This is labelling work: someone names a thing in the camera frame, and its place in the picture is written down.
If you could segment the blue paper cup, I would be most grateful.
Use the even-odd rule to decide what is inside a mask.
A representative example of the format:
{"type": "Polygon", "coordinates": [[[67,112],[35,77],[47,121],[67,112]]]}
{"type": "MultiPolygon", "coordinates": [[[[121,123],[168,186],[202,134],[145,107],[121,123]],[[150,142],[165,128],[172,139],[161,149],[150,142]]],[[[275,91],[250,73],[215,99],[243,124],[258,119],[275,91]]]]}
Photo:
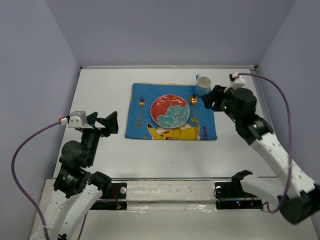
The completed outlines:
{"type": "Polygon", "coordinates": [[[210,78],[197,74],[195,79],[196,79],[195,92],[197,96],[202,97],[203,95],[206,95],[211,92],[212,81],[210,78]]]}

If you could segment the gold spoon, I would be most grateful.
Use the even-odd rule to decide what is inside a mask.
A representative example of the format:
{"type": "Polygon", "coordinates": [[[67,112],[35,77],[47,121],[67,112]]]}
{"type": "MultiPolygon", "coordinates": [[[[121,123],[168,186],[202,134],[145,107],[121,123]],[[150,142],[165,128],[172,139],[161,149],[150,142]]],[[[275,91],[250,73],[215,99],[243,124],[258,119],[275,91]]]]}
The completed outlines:
{"type": "Polygon", "coordinates": [[[192,94],[190,96],[190,104],[193,106],[193,123],[195,126],[199,124],[198,119],[197,119],[197,114],[196,114],[196,105],[198,103],[197,96],[195,94],[192,94]]]}

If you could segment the blue cartoon placemat cloth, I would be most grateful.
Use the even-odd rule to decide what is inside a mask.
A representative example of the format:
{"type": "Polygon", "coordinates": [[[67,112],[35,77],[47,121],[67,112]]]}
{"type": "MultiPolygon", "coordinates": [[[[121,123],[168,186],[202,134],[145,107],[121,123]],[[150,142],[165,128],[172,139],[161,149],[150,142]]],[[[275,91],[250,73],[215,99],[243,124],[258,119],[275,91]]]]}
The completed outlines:
{"type": "Polygon", "coordinates": [[[134,83],[131,89],[125,137],[134,140],[200,140],[218,139],[214,112],[205,109],[200,97],[195,106],[190,98],[196,93],[194,85],[134,83]],[[177,128],[163,128],[153,120],[151,108],[154,101],[165,95],[175,95],[186,101],[190,116],[177,128]]]}

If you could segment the gold fork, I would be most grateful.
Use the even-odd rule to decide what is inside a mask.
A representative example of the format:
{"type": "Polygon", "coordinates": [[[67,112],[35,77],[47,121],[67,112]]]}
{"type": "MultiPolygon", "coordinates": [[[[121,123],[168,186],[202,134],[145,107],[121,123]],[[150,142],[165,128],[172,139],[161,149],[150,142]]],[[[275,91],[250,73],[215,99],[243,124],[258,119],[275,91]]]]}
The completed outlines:
{"type": "Polygon", "coordinates": [[[142,111],[143,111],[143,107],[145,106],[145,97],[143,95],[141,95],[139,97],[139,116],[138,116],[138,120],[136,123],[136,127],[140,128],[141,127],[141,121],[142,121],[142,111]]]}

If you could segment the red and blue ceramic plate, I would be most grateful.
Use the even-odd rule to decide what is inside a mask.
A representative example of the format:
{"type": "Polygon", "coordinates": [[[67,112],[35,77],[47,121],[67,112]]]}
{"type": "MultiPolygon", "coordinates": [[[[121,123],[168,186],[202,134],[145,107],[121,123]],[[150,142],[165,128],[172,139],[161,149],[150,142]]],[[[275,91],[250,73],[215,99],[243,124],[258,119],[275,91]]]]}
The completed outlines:
{"type": "Polygon", "coordinates": [[[150,107],[152,120],[158,126],[166,129],[181,127],[189,120],[190,113],[187,101],[174,94],[158,97],[150,107]]]}

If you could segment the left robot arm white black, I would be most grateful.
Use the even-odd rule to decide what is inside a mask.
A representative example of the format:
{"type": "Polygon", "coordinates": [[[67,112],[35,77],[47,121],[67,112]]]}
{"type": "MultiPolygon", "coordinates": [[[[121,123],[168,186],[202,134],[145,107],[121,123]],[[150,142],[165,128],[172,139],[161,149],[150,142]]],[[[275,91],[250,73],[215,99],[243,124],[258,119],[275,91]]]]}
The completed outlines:
{"type": "Polygon", "coordinates": [[[109,176],[99,171],[90,173],[86,168],[94,163],[100,138],[118,133],[118,113],[102,118],[97,112],[87,115],[74,111],[59,123],[81,132],[81,140],[62,146],[51,199],[32,240],[69,240],[93,204],[108,196],[112,188],[109,176]]]}

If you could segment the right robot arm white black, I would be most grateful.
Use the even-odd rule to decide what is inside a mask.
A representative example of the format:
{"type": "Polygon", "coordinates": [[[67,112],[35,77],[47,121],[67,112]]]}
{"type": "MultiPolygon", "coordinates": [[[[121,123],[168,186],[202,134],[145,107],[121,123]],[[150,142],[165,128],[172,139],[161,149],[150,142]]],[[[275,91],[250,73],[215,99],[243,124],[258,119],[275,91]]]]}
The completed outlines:
{"type": "Polygon", "coordinates": [[[256,114],[257,98],[247,88],[230,90],[216,85],[202,96],[206,109],[224,112],[235,124],[235,130],[267,163],[281,187],[259,179],[249,170],[237,172],[226,186],[223,198],[254,195],[273,205],[284,219],[297,225],[320,210],[320,186],[289,157],[272,127],[256,114]]]}

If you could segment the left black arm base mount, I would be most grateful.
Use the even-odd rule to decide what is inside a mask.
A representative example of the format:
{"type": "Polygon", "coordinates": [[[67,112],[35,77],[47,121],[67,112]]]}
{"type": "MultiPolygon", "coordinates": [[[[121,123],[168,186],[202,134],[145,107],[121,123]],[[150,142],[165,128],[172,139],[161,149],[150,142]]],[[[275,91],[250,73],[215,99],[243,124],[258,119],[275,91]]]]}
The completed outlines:
{"type": "Polygon", "coordinates": [[[109,192],[104,193],[90,210],[122,211],[127,209],[127,183],[113,182],[109,192]]]}

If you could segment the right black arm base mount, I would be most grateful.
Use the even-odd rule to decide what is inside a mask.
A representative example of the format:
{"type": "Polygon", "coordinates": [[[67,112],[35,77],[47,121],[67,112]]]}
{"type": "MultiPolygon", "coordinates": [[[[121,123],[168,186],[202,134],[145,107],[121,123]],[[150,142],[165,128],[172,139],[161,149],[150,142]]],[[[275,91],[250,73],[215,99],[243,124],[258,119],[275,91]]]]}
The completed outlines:
{"type": "Polygon", "coordinates": [[[240,185],[215,182],[213,195],[217,210],[263,210],[263,202],[257,196],[244,192],[240,185]]]}

